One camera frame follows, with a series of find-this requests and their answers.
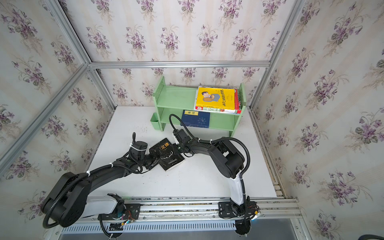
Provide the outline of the black book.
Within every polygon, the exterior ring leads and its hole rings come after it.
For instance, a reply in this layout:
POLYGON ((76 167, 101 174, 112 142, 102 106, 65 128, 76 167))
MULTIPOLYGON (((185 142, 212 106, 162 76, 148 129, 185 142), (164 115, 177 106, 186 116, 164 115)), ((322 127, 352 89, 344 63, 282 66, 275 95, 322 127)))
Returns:
POLYGON ((154 161, 166 172, 175 168, 185 160, 178 152, 177 145, 172 144, 167 138, 152 146, 149 149, 149 153, 154 157, 154 161))

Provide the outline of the dark blue book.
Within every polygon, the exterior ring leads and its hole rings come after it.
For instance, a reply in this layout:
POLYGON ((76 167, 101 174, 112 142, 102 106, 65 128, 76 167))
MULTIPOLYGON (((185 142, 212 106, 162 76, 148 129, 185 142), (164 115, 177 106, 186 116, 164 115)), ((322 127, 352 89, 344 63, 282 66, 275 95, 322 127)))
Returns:
POLYGON ((210 116, 211 114, 208 112, 183 110, 182 121, 187 127, 208 129, 210 116))

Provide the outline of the yellow book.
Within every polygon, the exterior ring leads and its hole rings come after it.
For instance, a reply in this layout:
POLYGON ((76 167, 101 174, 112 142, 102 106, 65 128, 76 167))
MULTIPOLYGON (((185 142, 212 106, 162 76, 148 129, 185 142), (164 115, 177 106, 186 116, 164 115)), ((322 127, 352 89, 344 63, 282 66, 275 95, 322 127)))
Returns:
POLYGON ((197 110, 235 110, 236 105, 235 89, 199 87, 197 90, 195 100, 197 110))

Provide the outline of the green red nature book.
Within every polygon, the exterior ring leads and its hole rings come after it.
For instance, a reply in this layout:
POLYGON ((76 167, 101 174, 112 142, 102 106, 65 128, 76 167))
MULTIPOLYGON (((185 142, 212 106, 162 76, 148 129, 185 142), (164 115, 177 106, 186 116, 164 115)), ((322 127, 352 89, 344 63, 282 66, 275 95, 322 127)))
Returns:
POLYGON ((240 114, 241 113, 241 102, 239 100, 238 90, 236 90, 236 109, 235 110, 218 110, 218 109, 204 109, 197 110, 194 105, 194 109, 201 112, 212 112, 212 113, 225 113, 225 114, 240 114))

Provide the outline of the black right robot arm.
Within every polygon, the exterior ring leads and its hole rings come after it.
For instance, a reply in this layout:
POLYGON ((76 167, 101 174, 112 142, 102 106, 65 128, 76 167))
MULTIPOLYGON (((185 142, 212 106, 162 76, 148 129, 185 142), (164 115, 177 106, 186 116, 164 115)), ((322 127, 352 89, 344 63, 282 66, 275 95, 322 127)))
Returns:
POLYGON ((189 136, 184 130, 174 130, 173 134, 177 153, 188 157, 207 155, 220 174, 227 178, 231 196, 228 202, 219 203, 220 218, 244 217, 251 220, 259 216, 259 206, 246 195, 243 175, 250 166, 250 153, 244 144, 230 137, 203 141, 189 136))

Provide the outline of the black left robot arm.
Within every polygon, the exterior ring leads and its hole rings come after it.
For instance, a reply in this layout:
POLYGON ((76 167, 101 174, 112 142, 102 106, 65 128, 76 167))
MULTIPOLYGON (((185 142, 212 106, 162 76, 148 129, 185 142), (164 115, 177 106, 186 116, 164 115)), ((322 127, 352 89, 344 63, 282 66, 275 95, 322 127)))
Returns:
POLYGON ((81 218, 95 215, 121 219, 128 211, 122 197, 107 194, 91 199, 89 194, 114 180, 140 175, 155 167, 160 157, 155 151, 147 154, 147 149, 147 143, 133 142, 127 153, 107 165, 85 173, 63 174, 41 205, 45 215, 43 228, 69 227, 81 218))

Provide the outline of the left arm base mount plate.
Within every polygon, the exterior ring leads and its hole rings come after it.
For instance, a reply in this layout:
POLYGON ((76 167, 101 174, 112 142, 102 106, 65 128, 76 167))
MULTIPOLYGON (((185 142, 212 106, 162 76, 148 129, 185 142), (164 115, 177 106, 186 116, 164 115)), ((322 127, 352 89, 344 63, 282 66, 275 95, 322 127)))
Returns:
POLYGON ((125 204, 123 213, 118 220, 135 221, 139 219, 141 204, 125 204))

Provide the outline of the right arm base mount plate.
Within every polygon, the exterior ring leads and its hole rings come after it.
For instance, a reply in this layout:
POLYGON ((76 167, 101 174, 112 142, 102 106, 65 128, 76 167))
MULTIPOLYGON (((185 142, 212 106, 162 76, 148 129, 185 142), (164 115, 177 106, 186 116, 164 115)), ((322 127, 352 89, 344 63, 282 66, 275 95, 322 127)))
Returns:
POLYGON ((218 202, 219 217, 221 219, 232 219, 238 217, 233 211, 231 202, 218 202))

